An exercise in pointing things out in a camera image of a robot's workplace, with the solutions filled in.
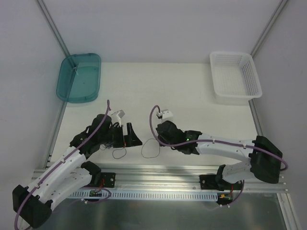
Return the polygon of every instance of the white plastic basket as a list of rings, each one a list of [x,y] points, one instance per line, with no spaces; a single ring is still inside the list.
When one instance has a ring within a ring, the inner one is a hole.
[[[247,104],[262,96],[262,90],[251,55],[212,52],[211,72],[215,97],[221,104]]]

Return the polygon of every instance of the perforated metal strip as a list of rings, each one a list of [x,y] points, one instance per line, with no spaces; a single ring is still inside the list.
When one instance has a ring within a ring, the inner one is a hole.
[[[107,192],[101,191],[104,198]],[[206,192],[164,192],[164,191],[127,191],[114,190],[111,191],[112,196],[109,199],[119,200],[188,200],[188,201],[217,201],[217,193]],[[70,198],[86,198],[98,199],[99,197],[91,197],[90,190],[80,189],[70,195]]]

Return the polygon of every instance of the wall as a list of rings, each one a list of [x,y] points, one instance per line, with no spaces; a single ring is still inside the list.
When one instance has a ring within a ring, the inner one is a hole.
[[[13,229],[12,190],[44,159],[61,102],[64,55],[34,0],[0,7],[0,229]]]
[[[263,90],[256,106],[265,134],[289,163],[287,181],[303,229],[307,229],[306,10],[307,1],[290,1],[255,58]]]
[[[45,0],[71,53],[104,62],[209,63],[250,53],[280,0]]]

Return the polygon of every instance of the basket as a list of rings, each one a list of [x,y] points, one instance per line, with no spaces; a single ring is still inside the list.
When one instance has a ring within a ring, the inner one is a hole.
[[[262,90],[251,55],[212,52],[211,72],[215,97],[220,104],[246,105],[262,96]]]

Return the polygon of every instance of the teal basket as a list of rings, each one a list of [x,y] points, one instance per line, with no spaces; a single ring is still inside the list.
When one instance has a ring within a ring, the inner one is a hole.
[[[98,97],[101,58],[97,54],[78,54],[65,58],[59,71],[57,96],[65,102],[85,103]]]

